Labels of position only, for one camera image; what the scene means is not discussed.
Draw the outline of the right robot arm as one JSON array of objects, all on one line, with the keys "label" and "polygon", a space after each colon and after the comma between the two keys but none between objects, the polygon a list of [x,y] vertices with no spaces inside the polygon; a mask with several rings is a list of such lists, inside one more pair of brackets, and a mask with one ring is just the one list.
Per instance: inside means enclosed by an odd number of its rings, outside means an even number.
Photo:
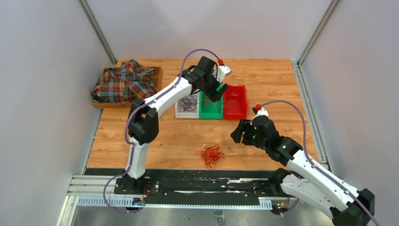
[{"label": "right robot arm", "polygon": [[279,168],[269,178],[273,195],[294,196],[323,212],[335,226],[366,226],[373,217],[375,196],[370,190],[359,190],[322,167],[295,140],[280,135],[266,115],[240,120],[231,138],[265,150],[289,168]]}]

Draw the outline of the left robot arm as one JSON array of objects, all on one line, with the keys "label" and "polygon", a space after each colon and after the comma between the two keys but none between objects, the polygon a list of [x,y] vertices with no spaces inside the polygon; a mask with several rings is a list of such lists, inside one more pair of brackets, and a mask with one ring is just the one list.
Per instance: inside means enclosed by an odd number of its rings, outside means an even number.
[{"label": "left robot arm", "polygon": [[203,56],[196,65],[182,68],[176,79],[159,93],[132,102],[125,127],[130,153],[122,175],[127,190],[140,194],[144,189],[146,157],[149,144],[159,134],[160,116],[178,100],[196,91],[203,92],[212,102],[219,101],[228,88],[222,82],[231,72],[222,60],[215,62]]}]

